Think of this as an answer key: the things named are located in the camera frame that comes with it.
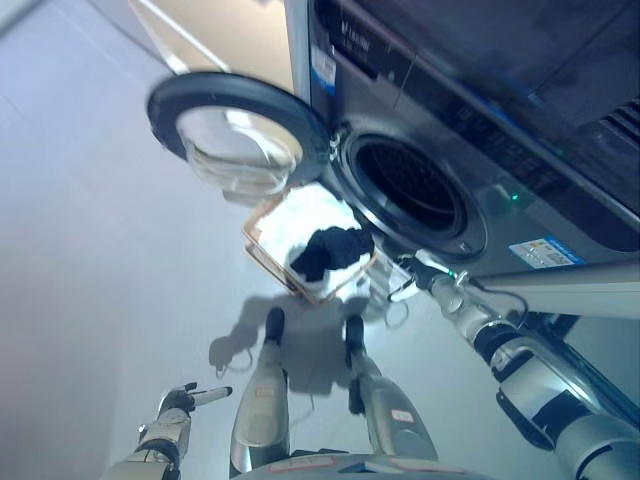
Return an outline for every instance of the black cloth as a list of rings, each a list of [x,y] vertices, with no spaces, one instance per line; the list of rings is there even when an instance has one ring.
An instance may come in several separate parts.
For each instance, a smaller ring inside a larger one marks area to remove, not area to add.
[[[373,237],[359,228],[317,230],[304,251],[291,263],[291,268],[305,276],[307,282],[317,282],[322,280],[326,270],[347,268],[365,253],[372,254],[373,249]]]

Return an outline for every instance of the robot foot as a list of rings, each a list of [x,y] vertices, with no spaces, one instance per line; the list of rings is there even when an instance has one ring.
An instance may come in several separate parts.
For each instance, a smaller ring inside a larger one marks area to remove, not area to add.
[[[265,343],[269,340],[280,345],[284,334],[284,311],[280,307],[273,307],[267,315],[267,325],[264,334]]]

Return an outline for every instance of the label sticker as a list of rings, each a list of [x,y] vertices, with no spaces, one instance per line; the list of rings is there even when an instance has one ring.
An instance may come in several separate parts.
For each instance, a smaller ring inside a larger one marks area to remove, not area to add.
[[[391,418],[396,422],[415,423],[411,412],[405,410],[391,410]]]
[[[509,250],[535,269],[586,264],[555,237],[509,245]]]
[[[292,470],[310,470],[313,468],[333,467],[336,461],[333,457],[322,455],[310,455],[308,457],[296,457],[281,462],[272,463],[269,473],[290,472]]]
[[[313,78],[330,95],[336,93],[336,61],[315,45],[311,46],[311,72]]]
[[[442,472],[442,473],[467,473],[461,468],[440,465],[431,460],[420,460],[417,458],[390,458],[391,463],[402,470],[409,472]]]
[[[260,385],[256,387],[256,398],[274,397],[276,392],[273,387]]]

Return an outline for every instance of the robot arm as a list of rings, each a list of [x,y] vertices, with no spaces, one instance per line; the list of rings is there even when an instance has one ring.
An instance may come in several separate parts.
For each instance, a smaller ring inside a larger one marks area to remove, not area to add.
[[[196,383],[171,390],[160,402],[158,418],[140,428],[135,452],[113,465],[103,480],[178,480],[189,448],[191,415],[197,406],[231,395],[231,387],[194,392]]]
[[[570,479],[637,478],[640,433],[606,412],[579,371],[474,296],[465,274],[410,263],[416,285],[491,368],[500,407],[531,444],[553,450]]]

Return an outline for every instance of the white tag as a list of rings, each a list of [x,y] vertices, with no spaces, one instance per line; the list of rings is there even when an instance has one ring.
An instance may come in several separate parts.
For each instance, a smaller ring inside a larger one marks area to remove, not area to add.
[[[466,473],[465,470],[448,465],[440,465],[431,460],[420,460],[417,458],[398,458],[389,459],[396,467],[409,472],[443,472],[443,473]]]
[[[274,397],[276,394],[273,387],[259,386],[256,387],[256,398]]]
[[[415,423],[411,412],[407,412],[406,410],[391,410],[391,418],[396,422]]]
[[[332,467],[336,464],[333,457],[310,455],[308,457],[294,457],[289,460],[272,463],[269,473],[282,473],[291,470],[310,470],[313,468]]]

